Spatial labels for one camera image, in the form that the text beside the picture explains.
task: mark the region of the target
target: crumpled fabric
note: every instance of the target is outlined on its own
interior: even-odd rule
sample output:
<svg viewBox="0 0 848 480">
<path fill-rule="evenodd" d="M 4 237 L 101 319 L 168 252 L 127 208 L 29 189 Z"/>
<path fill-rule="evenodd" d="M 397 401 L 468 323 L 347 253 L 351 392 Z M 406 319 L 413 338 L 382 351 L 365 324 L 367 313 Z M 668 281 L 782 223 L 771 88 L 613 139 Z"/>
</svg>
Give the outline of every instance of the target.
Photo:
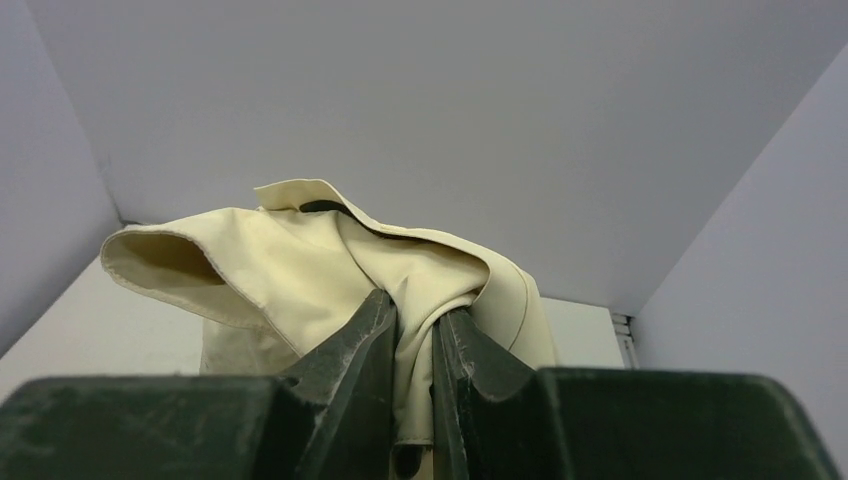
<svg viewBox="0 0 848 480">
<path fill-rule="evenodd" d="M 431 327 L 470 307 L 478 327 L 533 368 L 555 364 L 533 278 L 448 233 L 383 225 L 323 180 L 256 189 L 224 208 L 110 236 L 118 284 L 206 320 L 201 373 L 277 374 L 335 333 L 375 288 L 397 304 L 397 443 L 432 444 Z"/>
</svg>

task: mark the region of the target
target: fabric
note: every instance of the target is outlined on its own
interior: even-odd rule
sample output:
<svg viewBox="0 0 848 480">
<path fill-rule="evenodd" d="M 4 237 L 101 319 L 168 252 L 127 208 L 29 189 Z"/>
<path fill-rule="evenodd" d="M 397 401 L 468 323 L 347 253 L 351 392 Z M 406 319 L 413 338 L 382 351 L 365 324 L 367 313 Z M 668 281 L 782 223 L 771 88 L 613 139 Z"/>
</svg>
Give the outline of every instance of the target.
<svg viewBox="0 0 848 480">
<path fill-rule="evenodd" d="M 432 443 L 431 327 L 442 314 L 470 306 L 480 329 L 519 359 L 555 363 L 535 281 L 503 256 L 444 232 L 380 224 L 323 180 L 256 193 L 258 210 L 129 228 L 101 250 L 118 284 L 207 319 L 202 373 L 279 373 L 374 288 L 399 311 L 398 443 Z"/>
</svg>

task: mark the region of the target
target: folded cloth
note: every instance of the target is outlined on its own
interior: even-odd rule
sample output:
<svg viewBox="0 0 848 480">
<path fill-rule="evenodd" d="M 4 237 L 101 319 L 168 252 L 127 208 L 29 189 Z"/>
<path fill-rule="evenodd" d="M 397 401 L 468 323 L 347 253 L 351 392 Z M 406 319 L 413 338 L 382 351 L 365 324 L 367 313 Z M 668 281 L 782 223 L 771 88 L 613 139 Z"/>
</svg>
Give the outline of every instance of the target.
<svg viewBox="0 0 848 480">
<path fill-rule="evenodd" d="M 374 288 L 399 312 L 397 443 L 432 443 L 431 327 L 470 307 L 531 367 L 554 347 L 533 278 L 453 235 L 383 225 L 323 180 L 256 189 L 257 210 L 224 208 L 132 227 L 103 244 L 118 284 L 205 319 L 201 372 L 276 374 L 335 333 Z"/>
</svg>

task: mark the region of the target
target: wall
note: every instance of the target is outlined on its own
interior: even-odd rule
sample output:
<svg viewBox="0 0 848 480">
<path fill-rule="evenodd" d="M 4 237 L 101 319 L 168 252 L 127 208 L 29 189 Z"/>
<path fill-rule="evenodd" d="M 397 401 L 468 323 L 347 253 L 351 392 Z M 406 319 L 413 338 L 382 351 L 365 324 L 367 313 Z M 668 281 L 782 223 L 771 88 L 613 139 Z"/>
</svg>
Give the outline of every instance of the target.
<svg viewBox="0 0 848 480">
<path fill-rule="evenodd" d="M 647 367 L 757 372 L 848 472 L 848 49 L 637 316 Z"/>
<path fill-rule="evenodd" d="M 848 41 L 845 0 L 28 0 L 122 216 L 331 180 L 636 313 Z"/>
<path fill-rule="evenodd" d="M 118 218 L 22 0 L 0 2 L 0 354 Z"/>
</svg>

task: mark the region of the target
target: gray wall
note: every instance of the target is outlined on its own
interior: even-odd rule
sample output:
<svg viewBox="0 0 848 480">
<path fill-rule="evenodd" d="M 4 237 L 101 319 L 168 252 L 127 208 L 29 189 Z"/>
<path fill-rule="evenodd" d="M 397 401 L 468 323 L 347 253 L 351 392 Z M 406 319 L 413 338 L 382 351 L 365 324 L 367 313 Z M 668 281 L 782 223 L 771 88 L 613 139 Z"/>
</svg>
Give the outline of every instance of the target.
<svg viewBox="0 0 848 480">
<path fill-rule="evenodd" d="M 757 372 L 798 394 L 848 472 L 848 49 L 634 324 L 647 367 Z"/>
<path fill-rule="evenodd" d="M 0 354 L 118 227 L 29 11 L 0 1 Z"/>
<path fill-rule="evenodd" d="M 636 313 L 848 42 L 818 0 L 28 0 L 122 216 L 293 177 Z"/>
</svg>

